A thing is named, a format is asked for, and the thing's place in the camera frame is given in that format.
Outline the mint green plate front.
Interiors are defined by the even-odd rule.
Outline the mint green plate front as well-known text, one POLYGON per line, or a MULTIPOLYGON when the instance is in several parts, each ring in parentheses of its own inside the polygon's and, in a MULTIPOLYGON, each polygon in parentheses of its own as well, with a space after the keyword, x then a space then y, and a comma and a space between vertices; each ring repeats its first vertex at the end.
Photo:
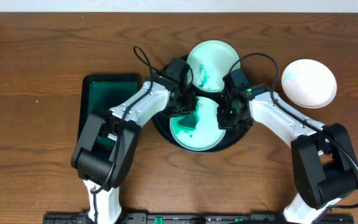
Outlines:
POLYGON ((195 114, 198 119, 196 129, 188 131, 180 128, 177 122, 184 116, 170 119, 170 128, 175 139, 182 145, 196 149, 208 149, 216 144, 225 130, 218 128, 217 106, 212 103, 198 103, 196 100, 196 110, 190 114, 195 114))

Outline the green scrubbing sponge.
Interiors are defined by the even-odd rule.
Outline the green scrubbing sponge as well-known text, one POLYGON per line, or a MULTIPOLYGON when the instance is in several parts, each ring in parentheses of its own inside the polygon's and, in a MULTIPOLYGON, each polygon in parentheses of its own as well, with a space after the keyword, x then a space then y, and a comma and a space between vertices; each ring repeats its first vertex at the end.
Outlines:
POLYGON ((185 130, 194 131, 198 123, 197 116, 195 114, 189 114, 184 116, 181 120, 177 122, 177 125, 185 130))

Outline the white plate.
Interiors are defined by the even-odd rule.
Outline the white plate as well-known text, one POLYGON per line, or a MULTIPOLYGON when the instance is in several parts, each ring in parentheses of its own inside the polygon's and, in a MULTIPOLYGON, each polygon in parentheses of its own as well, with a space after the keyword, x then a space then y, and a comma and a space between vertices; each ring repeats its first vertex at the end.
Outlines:
POLYGON ((282 88, 287 97, 304 108, 322 108, 330 104, 337 93, 337 81, 323 63, 299 59, 282 73, 282 88))

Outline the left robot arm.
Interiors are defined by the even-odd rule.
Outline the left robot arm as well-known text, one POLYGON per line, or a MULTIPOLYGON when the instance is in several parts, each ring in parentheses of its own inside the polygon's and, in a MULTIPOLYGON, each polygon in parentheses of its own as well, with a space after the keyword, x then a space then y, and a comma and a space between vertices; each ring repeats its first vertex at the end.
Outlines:
POLYGON ((152 71, 126 101, 85 116, 71 166, 88 189, 88 223, 117 222, 122 212, 119 186, 131 168, 141 128, 159 113, 174 118, 194 112, 192 81, 190 65, 174 57, 163 70, 152 71))

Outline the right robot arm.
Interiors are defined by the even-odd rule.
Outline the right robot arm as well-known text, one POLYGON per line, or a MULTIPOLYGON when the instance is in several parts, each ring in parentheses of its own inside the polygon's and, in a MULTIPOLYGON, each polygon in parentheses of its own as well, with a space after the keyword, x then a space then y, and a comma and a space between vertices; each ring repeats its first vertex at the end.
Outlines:
MULTIPOLYGON (((268 127, 291 149, 297 195, 283 211, 288 223, 318 223, 338 201, 358 190, 358 161, 347 129, 307 118, 283 101, 273 87, 253 86, 237 69, 223 77, 221 129, 268 127)), ((357 208, 358 202, 348 206, 357 208)))

